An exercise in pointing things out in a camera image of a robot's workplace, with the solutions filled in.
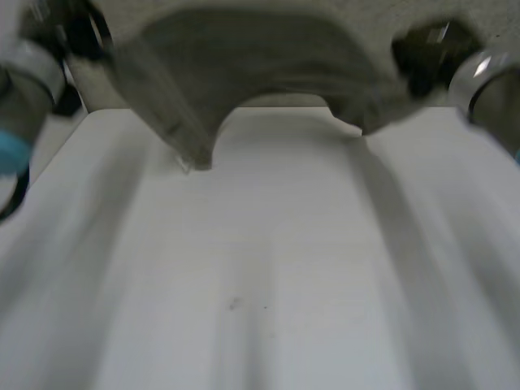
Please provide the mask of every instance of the white surface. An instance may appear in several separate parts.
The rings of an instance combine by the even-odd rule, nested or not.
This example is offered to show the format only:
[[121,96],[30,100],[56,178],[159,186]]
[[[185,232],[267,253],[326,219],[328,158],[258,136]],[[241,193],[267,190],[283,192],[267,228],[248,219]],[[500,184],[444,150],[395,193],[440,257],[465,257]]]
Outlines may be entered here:
[[518,168],[449,109],[346,128],[240,109],[184,175],[89,115],[0,227],[0,388],[518,388]]

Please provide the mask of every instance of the white table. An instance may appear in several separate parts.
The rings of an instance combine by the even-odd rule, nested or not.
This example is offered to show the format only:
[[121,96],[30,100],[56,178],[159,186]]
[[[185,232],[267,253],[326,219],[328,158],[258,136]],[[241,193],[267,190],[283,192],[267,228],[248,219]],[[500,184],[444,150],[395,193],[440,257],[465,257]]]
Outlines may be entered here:
[[0,227],[0,388],[518,388],[520,175],[450,109],[89,115]]

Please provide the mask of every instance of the metal ring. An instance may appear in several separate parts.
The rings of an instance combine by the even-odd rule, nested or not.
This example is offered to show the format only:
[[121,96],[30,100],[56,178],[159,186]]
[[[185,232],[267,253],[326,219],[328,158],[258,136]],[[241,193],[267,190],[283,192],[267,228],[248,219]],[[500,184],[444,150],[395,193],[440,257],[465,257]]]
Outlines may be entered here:
[[450,101],[471,117],[471,101],[491,79],[512,68],[520,68],[517,50],[491,47],[469,57],[453,76],[449,85]]
[[0,66],[25,73],[38,80],[49,91],[54,103],[58,102],[65,76],[50,53],[34,42],[19,38],[6,39],[0,45]]

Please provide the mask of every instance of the small dark speck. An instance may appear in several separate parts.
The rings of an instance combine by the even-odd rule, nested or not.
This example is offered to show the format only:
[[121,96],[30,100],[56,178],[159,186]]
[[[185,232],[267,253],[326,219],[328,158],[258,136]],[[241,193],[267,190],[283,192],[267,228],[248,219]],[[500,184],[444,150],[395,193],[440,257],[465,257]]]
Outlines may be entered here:
[[233,301],[231,302],[231,305],[229,305],[229,310],[233,311],[238,306],[240,306],[240,304],[241,304],[241,299],[240,298],[233,298]]

